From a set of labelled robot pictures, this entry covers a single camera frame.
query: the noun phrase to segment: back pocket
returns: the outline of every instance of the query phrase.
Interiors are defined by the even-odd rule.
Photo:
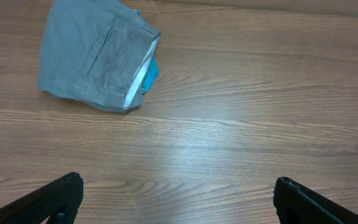
[[[100,35],[99,39],[93,44],[93,46],[89,49],[85,57],[85,61],[82,65],[81,72],[88,76],[94,66],[95,61],[97,61],[100,52],[102,51],[103,47],[106,45],[111,33],[113,32],[114,28],[111,26],[107,26],[103,33]]]

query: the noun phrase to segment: khaki pants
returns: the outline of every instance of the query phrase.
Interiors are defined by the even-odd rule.
[[[54,0],[42,39],[38,88],[101,110],[139,106],[159,35],[117,0]]]

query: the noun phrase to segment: black plastic part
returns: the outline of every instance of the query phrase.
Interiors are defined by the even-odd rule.
[[[71,172],[0,208],[0,224],[73,224],[84,194],[80,175]]]
[[[358,215],[288,177],[278,178],[273,203],[281,224],[358,224]]]

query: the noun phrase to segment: gray pants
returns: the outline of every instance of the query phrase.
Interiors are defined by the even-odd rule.
[[[139,106],[159,35],[117,0],[54,0],[42,39],[38,88],[102,110]]]

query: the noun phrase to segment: table surface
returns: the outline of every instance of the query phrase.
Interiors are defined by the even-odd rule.
[[[0,207],[76,171],[76,223],[278,223],[281,176],[358,213],[358,17],[123,2],[162,32],[128,114],[38,91],[51,0],[0,0]]]

